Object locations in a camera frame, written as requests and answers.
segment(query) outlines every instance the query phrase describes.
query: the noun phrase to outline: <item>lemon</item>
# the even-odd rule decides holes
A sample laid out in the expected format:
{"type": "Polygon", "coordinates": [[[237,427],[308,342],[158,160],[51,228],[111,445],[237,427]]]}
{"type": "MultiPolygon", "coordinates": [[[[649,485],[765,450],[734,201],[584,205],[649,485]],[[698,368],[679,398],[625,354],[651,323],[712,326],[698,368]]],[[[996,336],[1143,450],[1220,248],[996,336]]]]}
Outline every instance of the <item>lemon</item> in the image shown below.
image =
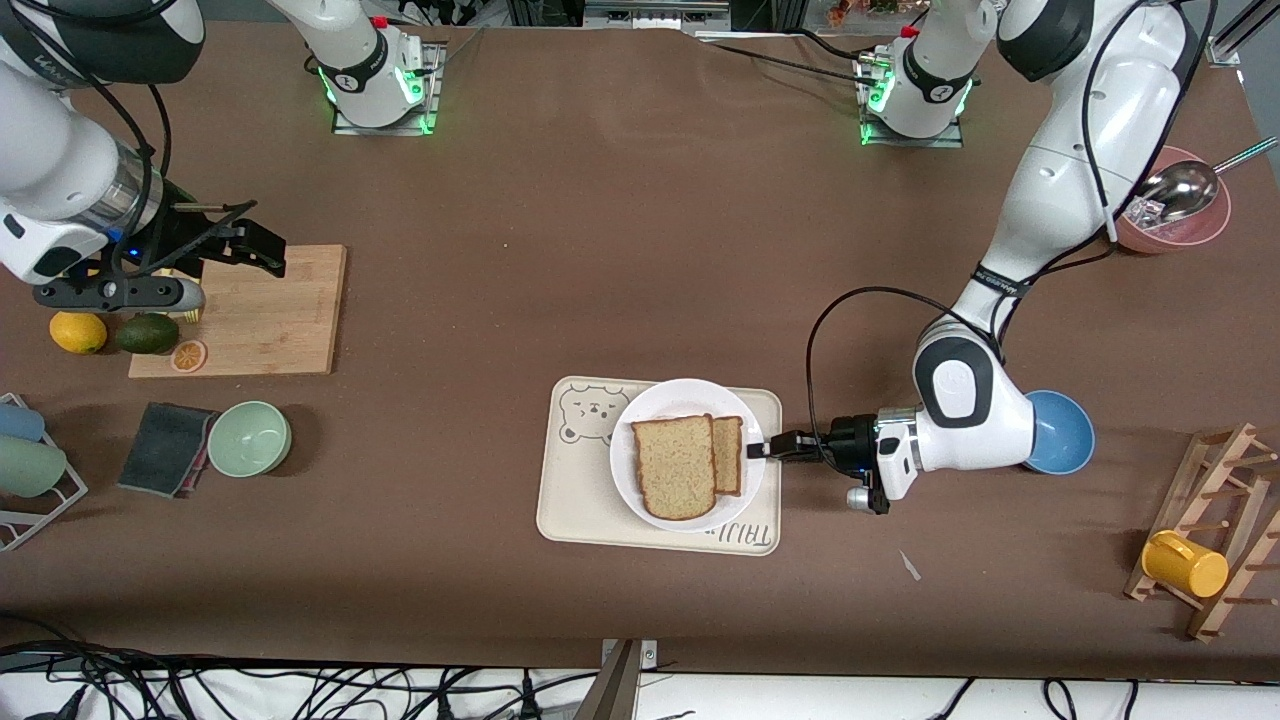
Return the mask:
{"type": "Polygon", "coordinates": [[[92,355],[106,345],[106,325],[88,313],[59,313],[49,320],[49,337],[67,352],[92,355]]]}

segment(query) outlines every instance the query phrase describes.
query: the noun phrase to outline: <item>toast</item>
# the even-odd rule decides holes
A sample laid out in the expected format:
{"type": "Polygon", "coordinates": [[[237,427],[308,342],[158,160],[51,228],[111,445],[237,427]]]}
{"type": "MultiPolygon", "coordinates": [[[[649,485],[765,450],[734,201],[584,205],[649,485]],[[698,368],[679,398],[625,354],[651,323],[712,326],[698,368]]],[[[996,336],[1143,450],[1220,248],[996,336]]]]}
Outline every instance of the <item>toast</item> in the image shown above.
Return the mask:
{"type": "Polygon", "coordinates": [[[716,507],[710,415],[631,423],[644,507],[663,520],[691,520],[716,507]]]}
{"type": "Polygon", "coordinates": [[[742,495],[742,419],[737,415],[712,420],[716,456],[716,495],[742,495]]]}

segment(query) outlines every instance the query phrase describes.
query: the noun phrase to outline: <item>cutting board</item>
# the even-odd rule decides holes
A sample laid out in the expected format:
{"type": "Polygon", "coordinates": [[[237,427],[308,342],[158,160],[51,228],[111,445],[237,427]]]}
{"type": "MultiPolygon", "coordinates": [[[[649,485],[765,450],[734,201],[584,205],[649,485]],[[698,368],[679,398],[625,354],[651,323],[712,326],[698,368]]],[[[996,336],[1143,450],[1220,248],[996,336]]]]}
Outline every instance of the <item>cutting board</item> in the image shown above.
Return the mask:
{"type": "Polygon", "coordinates": [[[225,375],[316,375],[333,368],[338,309],[347,249],[340,245],[289,246],[288,268],[274,278],[257,268],[207,263],[200,322],[186,323],[182,340],[209,347],[195,373],[169,366],[168,355],[134,355],[131,378],[207,378],[225,375]]]}

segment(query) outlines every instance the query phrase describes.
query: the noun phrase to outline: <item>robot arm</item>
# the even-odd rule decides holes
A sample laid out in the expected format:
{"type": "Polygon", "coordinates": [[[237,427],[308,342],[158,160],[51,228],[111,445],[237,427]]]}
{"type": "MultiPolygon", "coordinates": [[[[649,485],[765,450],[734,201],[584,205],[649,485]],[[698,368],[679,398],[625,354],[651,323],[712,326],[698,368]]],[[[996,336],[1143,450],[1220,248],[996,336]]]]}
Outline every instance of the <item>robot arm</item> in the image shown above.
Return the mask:
{"type": "Polygon", "coordinates": [[[887,500],[905,496],[922,471],[1015,465],[1032,452],[1030,401],[1005,374],[988,338],[1037,273],[1085,243],[1119,210],[1102,206],[1085,154],[1085,92],[1089,138],[1110,205],[1140,179],[1194,60],[1194,37],[1180,9],[1130,12],[1130,5],[1014,0],[1001,20],[1001,53],[1024,76],[1047,83],[1053,105],[1018,165],[989,250],[952,306],[968,324],[945,316],[920,338],[914,378],[922,406],[877,416],[876,465],[887,500]],[[1075,24],[1064,27],[1064,14],[1075,24]],[[1117,22],[1123,26],[1102,47],[1117,22]]]}
{"type": "MultiPolygon", "coordinates": [[[[0,261],[40,286],[37,302],[182,311],[204,302],[198,284],[151,272],[198,278],[216,260],[283,275],[284,241],[239,219],[247,205],[207,220],[218,206],[195,204],[60,95],[186,77],[204,42],[196,0],[32,1],[44,9],[0,0],[0,261]]],[[[381,127],[422,104],[410,69],[421,67],[416,37],[375,28],[358,0],[269,3],[303,35],[348,122],[381,127]]]]}
{"type": "Polygon", "coordinates": [[[936,0],[920,35],[887,49],[890,82],[870,106],[902,135],[942,132],[992,35],[1015,69],[1053,94],[954,316],[943,315],[920,337],[913,363],[920,405],[837,418],[820,441],[792,433],[753,451],[799,460],[826,455],[841,473],[864,479],[849,492],[858,510],[886,512],[920,473],[1000,468],[1030,456],[1034,410],[1005,374],[992,338],[1038,273],[1085,245],[1120,210],[1115,204],[1146,170],[1196,59],[1196,38],[1175,5],[1011,0],[998,29],[993,24],[988,0],[936,0]],[[1085,149],[1087,92],[1106,208],[1085,149]]]}
{"type": "Polygon", "coordinates": [[[360,0],[266,0],[302,33],[320,63],[329,97],[342,114],[365,128],[398,122],[422,104],[415,73],[422,44],[396,27],[375,28],[360,0]]]}

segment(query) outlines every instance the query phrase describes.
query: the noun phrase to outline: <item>brown tablecloth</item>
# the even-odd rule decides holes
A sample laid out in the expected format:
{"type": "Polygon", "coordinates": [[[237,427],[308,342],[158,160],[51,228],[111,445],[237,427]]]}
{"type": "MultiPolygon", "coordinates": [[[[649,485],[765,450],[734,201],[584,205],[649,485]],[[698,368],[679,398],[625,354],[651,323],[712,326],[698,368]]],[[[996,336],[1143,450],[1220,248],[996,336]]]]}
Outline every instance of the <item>brown tablecloth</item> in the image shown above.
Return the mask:
{"type": "MultiPolygon", "coordinates": [[[[765,559],[559,544],[534,525],[557,379],[763,387],[806,424],[817,313],[870,283],[952,300],[1048,92],[992,54],[963,150],[863,147],[841,81],[666,31],[489,31],[449,64],[434,137],[356,140],[329,135],[305,56],[288,26],[212,23],[165,91],[170,177],[260,200],[294,245],[351,247],[334,373],[128,380],[123,354],[59,351],[49,311],[0,282],[0,387],[92,487],[0,556],[0,607],[154,652],[590,665],[600,638],[649,637],[682,670],[1275,676],[1274,610],[1236,609],[1203,646],[1179,603],[1120,596],[1185,433],[1280,419],[1265,163],[1233,170],[1211,246],[1055,275],[1025,302],[1009,373],[1088,409],[1084,471],[933,473],[870,518],[842,478],[787,468],[765,559]],[[188,501],[114,487],[147,401],[250,398],[294,424],[278,475],[210,471],[188,501]]],[[[157,141],[145,90],[119,94],[157,141]]],[[[1172,140],[1217,159],[1256,137],[1235,72],[1202,72],[1172,140]]],[[[882,297],[832,318],[818,415],[914,402],[929,319],[882,297]]]]}

